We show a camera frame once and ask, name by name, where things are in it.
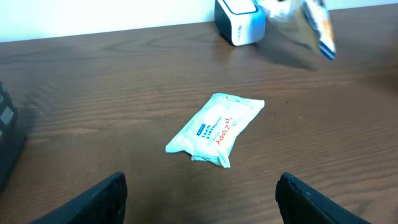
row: white device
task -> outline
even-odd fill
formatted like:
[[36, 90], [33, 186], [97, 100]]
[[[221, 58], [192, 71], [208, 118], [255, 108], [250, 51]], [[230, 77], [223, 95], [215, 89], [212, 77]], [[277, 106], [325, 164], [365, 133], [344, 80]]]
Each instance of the white device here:
[[266, 31], [266, 16], [252, 0], [216, 0], [214, 15], [217, 29], [234, 46], [257, 42]]

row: white plastic packet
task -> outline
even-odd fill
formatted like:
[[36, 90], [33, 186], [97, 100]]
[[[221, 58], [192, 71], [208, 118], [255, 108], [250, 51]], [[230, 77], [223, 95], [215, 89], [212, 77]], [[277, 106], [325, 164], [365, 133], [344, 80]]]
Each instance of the white plastic packet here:
[[323, 0], [256, 0], [259, 8], [282, 33], [335, 59], [333, 30]]
[[228, 156], [236, 136], [264, 106], [264, 100], [216, 93], [166, 145], [166, 152], [185, 151], [193, 161], [230, 168]]

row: white wall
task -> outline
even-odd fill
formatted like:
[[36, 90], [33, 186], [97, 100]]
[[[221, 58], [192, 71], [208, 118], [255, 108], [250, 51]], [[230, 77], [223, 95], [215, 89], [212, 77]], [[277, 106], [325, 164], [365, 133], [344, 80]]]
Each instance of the white wall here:
[[[215, 0], [0, 0], [0, 42], [213, 20]], [[326, 0], [342, 9], [398, 0]]]

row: wooden desk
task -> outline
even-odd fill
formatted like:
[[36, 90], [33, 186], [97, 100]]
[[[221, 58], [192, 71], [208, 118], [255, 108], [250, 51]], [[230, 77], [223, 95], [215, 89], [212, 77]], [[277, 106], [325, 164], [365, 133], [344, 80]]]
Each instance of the wooden desk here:
[[[32, 221], [117, 170], [125, 223], [281, 223], [283, 172], [371, 222], [398, 222], [397, 11], [333, 11], [334, 61], [271, 27], [231, 47], [212, 23], [0, 44], [0, 79], [30, 128], [0, 223]], [[267, 100], [232, 168], [166, 154], [217, 92]]]

